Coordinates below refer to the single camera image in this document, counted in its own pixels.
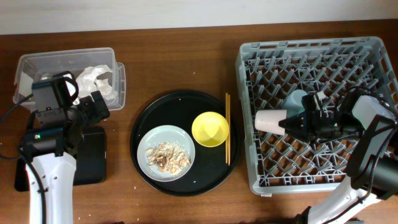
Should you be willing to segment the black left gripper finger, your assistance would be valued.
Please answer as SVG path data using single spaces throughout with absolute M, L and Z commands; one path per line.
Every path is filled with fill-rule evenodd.
M 102 120 L 110 116 L 109 109 L 100 91 L 91 92 L 97 117 Z
M 97 122 L 97 112 L 95 102 L 92 97 L 86 96 L 80 98 L 80 104 L 77 106 L 84 126 L 90 126 Z

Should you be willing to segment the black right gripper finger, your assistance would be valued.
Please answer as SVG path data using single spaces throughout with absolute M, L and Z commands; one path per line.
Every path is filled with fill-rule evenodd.
M 323 113 L 321 108 L 321 100 L 317 93 L 308 94 L 302 97 L 302 105 L 306 113 L 319 112 Z
M 311 134 L 308 128 L 307 116 L 300 113 L 278 122 L 279 127 L 285 130 L 285 133 L 300 141 L 311 141 Z

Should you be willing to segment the blue cup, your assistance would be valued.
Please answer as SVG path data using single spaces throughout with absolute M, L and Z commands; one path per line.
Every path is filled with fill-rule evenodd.
M 304 90 L 295 90 L 281 104 L 281 109 L 287 111 L 287 117 L 292 117 L 305 111 L 302 98 L 308 95 Z

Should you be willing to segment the white tissue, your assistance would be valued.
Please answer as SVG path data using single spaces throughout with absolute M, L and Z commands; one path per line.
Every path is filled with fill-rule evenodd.
M 108 78 L 98 78 L 105 73 L 110 73 L 112 75 L 113 71 L 107 65 L 86 67 L 84 71 L 76 78 L 79 88 L 78 97 L 84 98 L 86 96 L 90 96 L 94 91 L 100 91 L 104 99 L 115 99 L 118 94 L 108 83 Z

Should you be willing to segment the pink cup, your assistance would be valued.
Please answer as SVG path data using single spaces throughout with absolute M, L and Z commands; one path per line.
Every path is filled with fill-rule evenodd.
M 255 115 L 254 127 L 258 131 L 284 135 L 285 129 L 279 126 L 279 122 L 286 118 L 286 110 L 259 110 Z

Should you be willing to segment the grey dishwasher rack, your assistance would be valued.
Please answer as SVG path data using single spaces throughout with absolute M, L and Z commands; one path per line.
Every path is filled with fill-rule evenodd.
M 251 42 L 235 62 L 245 133 L 249 187 L 256 195 L 325 192 L 345 177 L 355 140 L 309 144 L 258 131 L 255 115 L 277 110 L 294 91 L 323 92 L 322 108 L 332 114 L 351 86 L 369 88 L 397 106 L 397 79 L 379 37 Z

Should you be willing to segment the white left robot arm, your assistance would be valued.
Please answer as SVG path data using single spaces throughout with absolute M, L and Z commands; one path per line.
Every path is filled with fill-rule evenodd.
M 73 223 L 73 186 L 106 177 L 106 133 L 98 123 L 110 116 L 99 91 L 78 105 L 30 114 L 18 152 L 30 191 L 30 223 Z

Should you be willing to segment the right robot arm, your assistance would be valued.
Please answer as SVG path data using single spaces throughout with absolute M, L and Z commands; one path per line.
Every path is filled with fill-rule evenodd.
M 302 98 L 304 111 L 282 117 L 278 125 L 302 141 L 355 139 L 346 177 L 331 195 L 296 216 L 296 223 L 346 223 L 366 207 L 397 195 L 397 160 L 384 155 L 397 148 L 397 113 L 369 90 L 355 89 L 337 99 L 327 116 L 316 94 Z

